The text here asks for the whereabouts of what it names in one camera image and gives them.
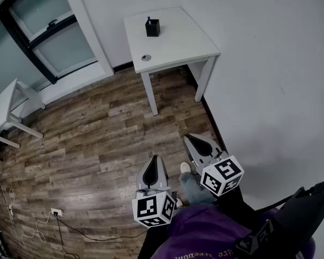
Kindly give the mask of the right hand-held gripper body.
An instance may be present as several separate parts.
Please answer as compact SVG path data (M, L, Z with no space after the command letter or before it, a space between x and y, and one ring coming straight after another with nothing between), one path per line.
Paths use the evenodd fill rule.
M214 196L222 196L237 187L243 175L235 156L222 152L201 170L200 184Z

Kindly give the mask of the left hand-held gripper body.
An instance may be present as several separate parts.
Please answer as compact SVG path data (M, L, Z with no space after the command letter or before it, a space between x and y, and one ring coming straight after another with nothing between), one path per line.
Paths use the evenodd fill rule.
M134 220L144 227L170 224L175 207L171 187L137 189L132 200Z

